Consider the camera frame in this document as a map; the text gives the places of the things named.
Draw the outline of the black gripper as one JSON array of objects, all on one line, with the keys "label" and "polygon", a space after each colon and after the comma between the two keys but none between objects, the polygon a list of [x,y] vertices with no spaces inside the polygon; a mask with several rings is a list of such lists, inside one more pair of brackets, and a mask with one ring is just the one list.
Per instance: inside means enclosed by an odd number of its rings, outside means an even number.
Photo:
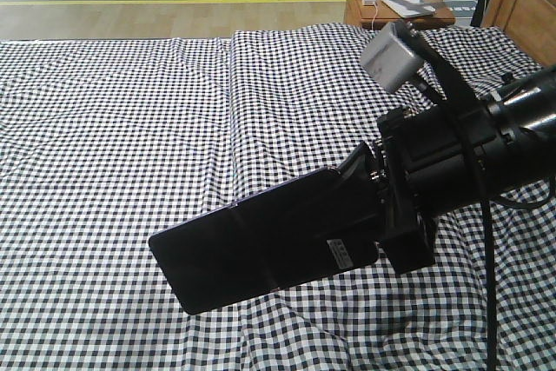
[{"label": "black gripper", "polygon": [[[435,106],[409,116],[388,111],[378,120],[387,178],[386,230],[379,243],[402,275],[434,265],[435,217],[489,200],[510,188],[502,166],[511,156],[487,109],[462,114]],[[332,238],[377,236],[383,228],[378,165],[360,142],[334,172],[335,188],[312,195],[281,219],[289,236]]]}]

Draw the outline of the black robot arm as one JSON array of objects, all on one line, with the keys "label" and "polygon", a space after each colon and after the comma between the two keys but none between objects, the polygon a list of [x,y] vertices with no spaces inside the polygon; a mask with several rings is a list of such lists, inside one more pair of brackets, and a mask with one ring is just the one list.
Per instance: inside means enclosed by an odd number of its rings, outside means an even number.
[{"label": "black robot arm", "polygon": [[507,79],[463,109],[453,98],[378,121],[381,139],[339,167],[293,182],[282,260],[297,282],[364,267],[385,254],[397,274],[434,263],[435,218],[555,176],[555,70]]}]

